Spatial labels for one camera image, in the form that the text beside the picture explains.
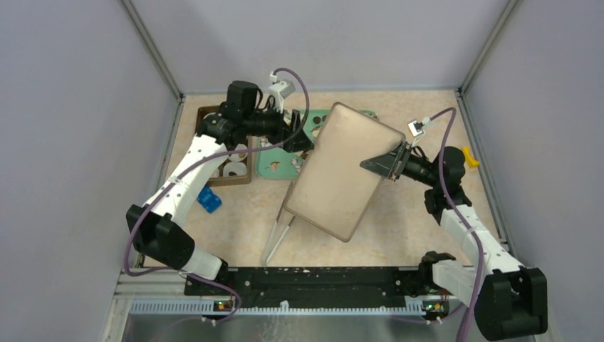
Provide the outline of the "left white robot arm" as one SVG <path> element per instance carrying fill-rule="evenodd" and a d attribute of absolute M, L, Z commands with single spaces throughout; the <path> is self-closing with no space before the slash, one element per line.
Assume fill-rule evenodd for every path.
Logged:
<path fill-rule="evenodd" d="M 226 100 L 197 123 L 190 146 L 165 183 L 144 204 L 128 209 L 130 245 L 135 251 L 169 269 L 201 277 L 202 286 L 211 294 L 226 290 L 227 263 L 198 247 L 183 226 L 198 194 L 225 160 L 255 151 L 246 148 L 249 138 L 266 138 L 266 150 L 313 148 L 303 131 L 307 115 L 284 108 L 295 89 L 292 81 L 272 76 L 268 98 L 259 105 L 262 92 L 256 84 L 234 81 L 229 85 Z"/>

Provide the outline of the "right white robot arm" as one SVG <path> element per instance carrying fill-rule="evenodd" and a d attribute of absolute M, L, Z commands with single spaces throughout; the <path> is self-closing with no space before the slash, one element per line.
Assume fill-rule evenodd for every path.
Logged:
<path fill-rule="evenodd" d="M 437 252 L 427 252 L 420 262 L 421 290 L 444 289 L 466 307 L 456 341 L 467 339 L 471 323 L 488 341 L 543 334 L 548 330 L 546 276 L 512 256 L 479 218 L 462 187 L 467 154 L 442 142 L 429 160 L 415 142 L 401 142 L 360 166 L 390 180 L 404 175 L 427 185 L 427 212 L 474 266 L 469 271 L 453 256 Z"/>

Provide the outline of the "brown box lid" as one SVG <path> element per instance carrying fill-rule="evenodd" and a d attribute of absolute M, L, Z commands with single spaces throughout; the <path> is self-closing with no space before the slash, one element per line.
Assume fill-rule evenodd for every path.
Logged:
<path fill-rule="evenodd" d="M 383 181 L 361 162 L 390 152 L 404 140 L 403 132 L 334 103 L 288 192 L 285 210 L 349 242 Z"/>

